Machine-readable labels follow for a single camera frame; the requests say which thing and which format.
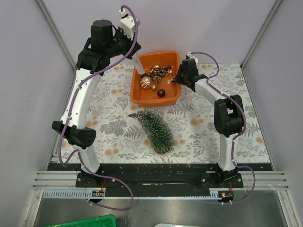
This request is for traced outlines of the clear plastic ornament tag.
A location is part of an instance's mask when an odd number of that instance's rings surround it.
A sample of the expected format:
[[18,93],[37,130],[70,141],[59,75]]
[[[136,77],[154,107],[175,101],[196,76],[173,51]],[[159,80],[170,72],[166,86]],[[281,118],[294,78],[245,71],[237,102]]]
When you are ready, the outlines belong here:
[[138,72],[140,75],[142,75],[142,74],[145,73],[145,70],[144,70],[144,68],[143,68],[143,65],[142,65],[142,63],[141,63],[141,61],[140,61],[140,59],[139,59],[138,57],[135,57],[135,58],[134,58],[134,66],[135,66],[137,72]]

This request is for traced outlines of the small green christmas tree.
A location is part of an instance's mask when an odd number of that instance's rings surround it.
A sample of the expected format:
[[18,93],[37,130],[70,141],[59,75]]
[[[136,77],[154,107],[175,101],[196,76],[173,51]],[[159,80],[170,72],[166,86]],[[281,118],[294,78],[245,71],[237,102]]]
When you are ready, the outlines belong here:
[[174,148],[173,132],[164,118],[153,109],[142,109],[128,117],[136,119],[147,136],[154,152],[164,155]]

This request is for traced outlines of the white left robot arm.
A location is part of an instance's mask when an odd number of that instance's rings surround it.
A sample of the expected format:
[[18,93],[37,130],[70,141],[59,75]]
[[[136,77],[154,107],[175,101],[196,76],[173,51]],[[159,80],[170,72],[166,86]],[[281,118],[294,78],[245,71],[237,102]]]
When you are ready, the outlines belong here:
[[98,172],[100,163],[94,151],[96,131],[86,127],[87,114],[94,91],[104,72],[115,67],[110,60],[122,55],[131,59],[141,46],[137,42],[137,18],[121,19],[120,26],[115,28],[109,20],[96,20],[90,28],[90,37],[78,55],[76,78],[67,108],[59,121],[54,121],[52,128],[60,135],[58,145],[59,162],[62,159],[62,141],[67,140],[80,158],[82,171],[88,173],[86,181],[93,187],[101,185],[103,176]]

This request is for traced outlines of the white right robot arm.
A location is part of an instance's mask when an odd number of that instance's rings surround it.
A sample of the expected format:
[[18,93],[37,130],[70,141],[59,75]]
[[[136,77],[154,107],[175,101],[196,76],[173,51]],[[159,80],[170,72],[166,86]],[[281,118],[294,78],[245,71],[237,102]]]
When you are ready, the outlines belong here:
[[207,76],[199,74],[194,59],[182,61],[175,81],[203,96],[214,107],[214,127],[220,134],[219,170],[215,181],[219,186],[226,187],[237,175],[235,139],[246,126],[242,98],[240,95],[224,94],[211,85]]

